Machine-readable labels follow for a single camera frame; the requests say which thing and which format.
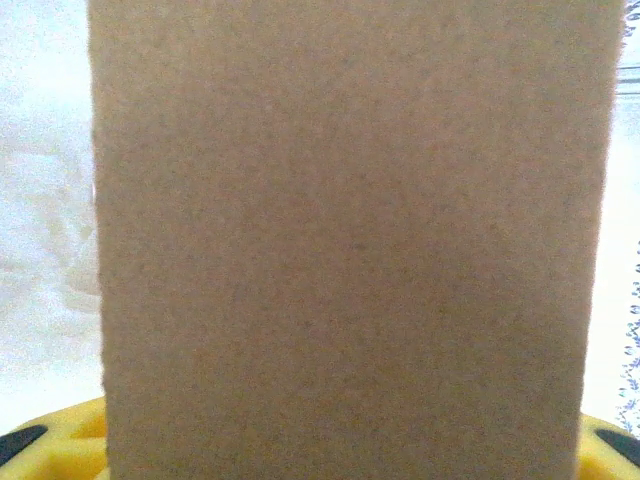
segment black plastic tab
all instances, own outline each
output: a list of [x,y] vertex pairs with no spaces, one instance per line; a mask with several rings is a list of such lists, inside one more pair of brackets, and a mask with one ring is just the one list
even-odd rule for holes
[[640,468],[640,440],[612,430],[596,430],[596,435],[620,455]]
[[0,467],[44,435],[47,427],[34,425],[0,437]]

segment brown rectangular block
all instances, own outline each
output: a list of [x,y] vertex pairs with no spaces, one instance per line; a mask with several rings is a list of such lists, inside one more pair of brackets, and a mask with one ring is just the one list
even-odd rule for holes
[[93,0],[113,478],[570,478],[621,3]]

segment cardboard sheet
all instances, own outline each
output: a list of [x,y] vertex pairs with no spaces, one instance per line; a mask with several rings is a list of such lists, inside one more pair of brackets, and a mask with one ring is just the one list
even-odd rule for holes
[[113,478],[570,478],[620,13],[93,0]]

